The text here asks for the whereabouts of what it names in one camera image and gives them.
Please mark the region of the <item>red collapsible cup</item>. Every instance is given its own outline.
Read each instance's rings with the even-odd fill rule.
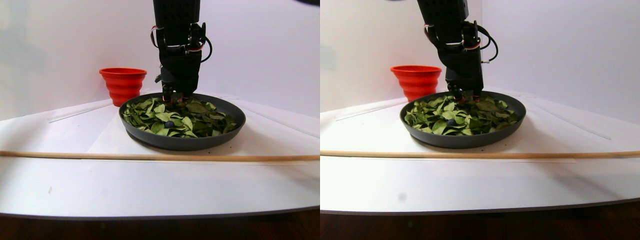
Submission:
[[[120,106],[134,97],[140,96],[142,80],[147,75],[146,70],[137,68],[103,68],[100,74],[104,78],[113,105]]]
[[[400,86],[404,90],[404,96],[411,102],[419,97],[436,93],[438,77],[442,69],[433,66],[402,65],[391,68]]]

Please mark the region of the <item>wooden dowel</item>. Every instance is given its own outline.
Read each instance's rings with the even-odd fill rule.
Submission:
[[[454,153],[454,152],[351,152],[321,150],[321,156],[394,157],[394,158],[455,158],[455,159],[534,159],[534,158],[619,158],[640,157],[640,151],[576,152],[576,153]]]
[[[205,156],[205,155],[168,155],[168,154],[84,154],[61,152],[16,152],[0,151],[6,157],[38,157],[66,159],[112,159],[112,160],[151,160],[151,161],[212,161],[212,162],[277,162],[277,161],[316,161],[319,155],[300,156]]]

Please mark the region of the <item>wooden floor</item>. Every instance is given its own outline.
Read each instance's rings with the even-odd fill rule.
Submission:
[[[0,218],[0,240],[319,239],[319,210],[195,220],[60,221]]]
[[[640,239],[640,202],[553,211],[348,216],[318,210],[195,220],[0,218],[5,239]]]
[[[321,239],[640,239],[640,202],[446,216],[321,214]]]

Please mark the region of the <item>black pan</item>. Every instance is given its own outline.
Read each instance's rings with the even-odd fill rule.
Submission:
[[[162,148],[166,150],[195,151],[212,148],[230,141],[240,132],[240,129],[242,129],[242,126],[246,122],[246,116],[244,115],[242,110],[240,110],[240,108],[231,104],[230,102],[216,97],[196,93],[194,93],[193,96],[198,100],[212,103],[214,106],[216,106],[216,111],[231,115],[234,118],[234,121],[237,123],[238,127],[231,132],[218,136],[205,138],[176,138],[142,131],[138,128],[135,128],[133,125],[125,121],[124,118],[122,118],[122,113],[124,113],[127,103],[137,102],[140,99],[148,99],[151,97],[162,97],[162,93],[151,93],[129,99],[127,102],[120,106],[120,119],[122,121],[122,124],[124,124],[125,129],[127,129],[127,133],[129,133],[129,136],[133,138],[133,140],[152,147]]]
[[[446,135],[426,133],[418,129],[414,129],[404,121],[404,116],[406,115],[406,112],[411,110],[411,108],[413,108],[413,103],[415,101],[420,101],[420,100],[428,101],[432,97],[443,97],[446,95],[451,95],[451,93],[449,92],[435,93],[435,94],[427,95],[409,102],[407,105],[404,106],[404,108],[402,108],[402,111],[400,111],[400,120],[404,124],[404,127],[406,128],[406,130],[409,131],[411,136],[429,145],[433,145],[436,147],[443,147],[443,148],[474,148],[474,147],[487,146],[489,144],[503,140],[504,138],[507,138],[509,135],[513,134],[520,127],[520,124],[522,124],[522,120],[527,114],[527,110],[525,109],[524,105],[520,101],[508,95],[494,93],[494,92],[484,92],[484,91],[482,92],[482,94],[489,95],[494,99],[503,100],[504,102],[506,102],[507,106],[509,106],[507,109],[513,110],[518,115],[518,122],[516,124],[513,124],[509,127],[505,127],[495,132],[489,132],[489,133],[471,135],[471,136],[446,136]]]

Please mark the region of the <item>white backdrop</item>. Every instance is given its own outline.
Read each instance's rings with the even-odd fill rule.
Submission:
[[[640,124],[640,2],[484,0],[491,85]]]
[[[467,0],[482,24],[482,1]],[[323,0],[321,7],[322,110],[404,97],[394,65],[444,67],[424,36],[416,0]],[[483,24],[490,31],[493,26]],[[444,71],[438,88],[446,90]]]
[[[198,89],[317,118],[319,12],[294,0],[202,1],[214,54]],[[151,1],[0,1],[0,120],[108,99],[104,67],[143,68],[143,89],[160,89],[154,24]]]

